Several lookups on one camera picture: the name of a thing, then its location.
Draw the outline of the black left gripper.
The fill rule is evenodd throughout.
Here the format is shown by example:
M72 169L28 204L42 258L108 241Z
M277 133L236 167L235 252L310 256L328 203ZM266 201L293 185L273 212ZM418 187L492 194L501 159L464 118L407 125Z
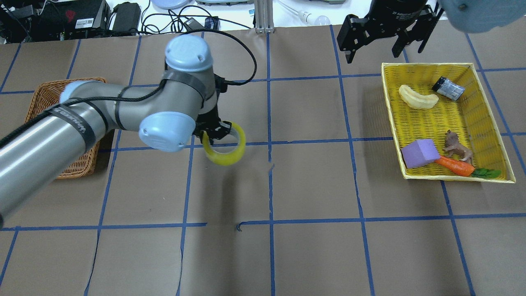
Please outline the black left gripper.
M231 133L232 123L227 120L221 120L217 106L219 95L223 92L225 93L227 88L225 79L215 76L215 88L212 95L205 100L203 108L198 114L196 128L193 132L203 146L212 146L214 140L222 140ZM207 132L211 130L214 130L214 132L208 135Z

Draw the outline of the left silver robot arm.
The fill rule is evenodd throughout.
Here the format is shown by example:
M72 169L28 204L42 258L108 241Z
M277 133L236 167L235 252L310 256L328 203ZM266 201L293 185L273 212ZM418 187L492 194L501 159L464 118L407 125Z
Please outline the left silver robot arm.
M147 146L178 152L216 109L212 51L196 35L165 49L154 90L88 80L69 83L60 101L1 140L1 223L49 185L109 131L137 132Z

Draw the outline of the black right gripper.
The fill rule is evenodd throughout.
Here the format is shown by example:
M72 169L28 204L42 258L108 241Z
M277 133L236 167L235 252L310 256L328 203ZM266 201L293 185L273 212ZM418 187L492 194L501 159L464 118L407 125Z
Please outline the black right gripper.
M373 0L365 18L347 15L337 35L339 50L351 64L356 52L376 39L398 36L392 54L399 57L412 42L420 42L422 53L444 9L426 0Z

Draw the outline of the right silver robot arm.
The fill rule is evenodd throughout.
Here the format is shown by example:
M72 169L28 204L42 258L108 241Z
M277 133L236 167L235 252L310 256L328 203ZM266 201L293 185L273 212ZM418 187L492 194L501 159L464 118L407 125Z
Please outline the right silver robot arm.
M438 0L435 6L426 0L373 0L365 17L345 17L336 39L351 63L360 48L396 37L391 52L397 58L412 42L420 43L421 53L442 16L458 31L480 33L507 26L525 13L524 0Z

